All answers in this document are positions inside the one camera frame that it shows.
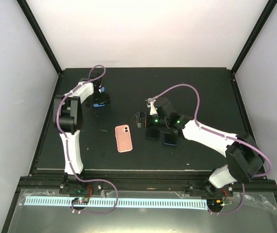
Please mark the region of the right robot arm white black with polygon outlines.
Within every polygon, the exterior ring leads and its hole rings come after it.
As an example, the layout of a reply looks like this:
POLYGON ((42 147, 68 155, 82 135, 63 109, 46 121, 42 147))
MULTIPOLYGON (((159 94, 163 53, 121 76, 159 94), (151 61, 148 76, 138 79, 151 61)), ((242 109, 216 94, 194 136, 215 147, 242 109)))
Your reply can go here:
POLYGON ((226 165, 211 172, 202 186, 208 196, 214 196, 232 183, 249 183, 259 176, 258 171, 267 161, 254 138, 244 133, 226 133, 195 121, 188 115, 180 115, 167 98, 148 99, 148 112, 137 112, 133 120, 138 128, 145 128, 151 138, 156 131, 163 132, 173 141, 183 138, 200 143, 220 153, 226 165))

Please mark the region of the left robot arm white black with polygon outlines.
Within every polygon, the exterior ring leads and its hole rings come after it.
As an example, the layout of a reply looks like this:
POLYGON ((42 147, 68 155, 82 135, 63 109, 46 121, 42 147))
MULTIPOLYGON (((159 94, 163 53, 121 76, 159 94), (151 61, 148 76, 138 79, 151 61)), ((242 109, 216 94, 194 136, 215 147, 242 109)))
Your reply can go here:
POLYGON ((70 186, 77 194, 87 189, 79 139, 83 126, 82 104, 86 102, 89 107, 101 107, 110 103, 110 96, 104 91, 104 75, 105 71, 102 74, 91 71, 72 90, 56 95, 53 100, 53 123, 59 131, 64 150, 64 185, 70 186))

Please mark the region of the blue phone case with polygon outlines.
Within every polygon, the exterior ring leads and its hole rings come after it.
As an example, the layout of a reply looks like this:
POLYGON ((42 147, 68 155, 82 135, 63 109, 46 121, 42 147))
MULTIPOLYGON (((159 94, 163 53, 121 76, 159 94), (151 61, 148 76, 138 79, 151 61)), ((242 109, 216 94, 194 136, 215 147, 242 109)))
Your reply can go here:
POLYGON ((101 87, 93 95, 93 107, 102 107, 106 103, 105 88, 101 87))

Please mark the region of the blue smartphone black screen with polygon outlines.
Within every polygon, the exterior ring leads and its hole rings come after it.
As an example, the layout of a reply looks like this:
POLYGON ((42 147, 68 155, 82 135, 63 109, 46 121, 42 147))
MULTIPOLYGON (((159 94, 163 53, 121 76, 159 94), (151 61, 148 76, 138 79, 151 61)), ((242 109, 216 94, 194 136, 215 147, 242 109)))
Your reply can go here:
POLYGON ((178 144, 178 137, 169 133, 163 135, 163 143, 168 146, 176 146, 178 144))

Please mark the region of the pink phone case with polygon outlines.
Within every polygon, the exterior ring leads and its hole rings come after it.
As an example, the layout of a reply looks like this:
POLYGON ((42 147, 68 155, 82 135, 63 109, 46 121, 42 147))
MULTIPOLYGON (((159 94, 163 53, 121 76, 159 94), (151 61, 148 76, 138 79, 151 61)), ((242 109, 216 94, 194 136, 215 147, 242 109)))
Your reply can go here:
POLYGON ((116 126, 115 138, 119 153, 129 152, 133 149, 130 128, 128 125, 116 126))

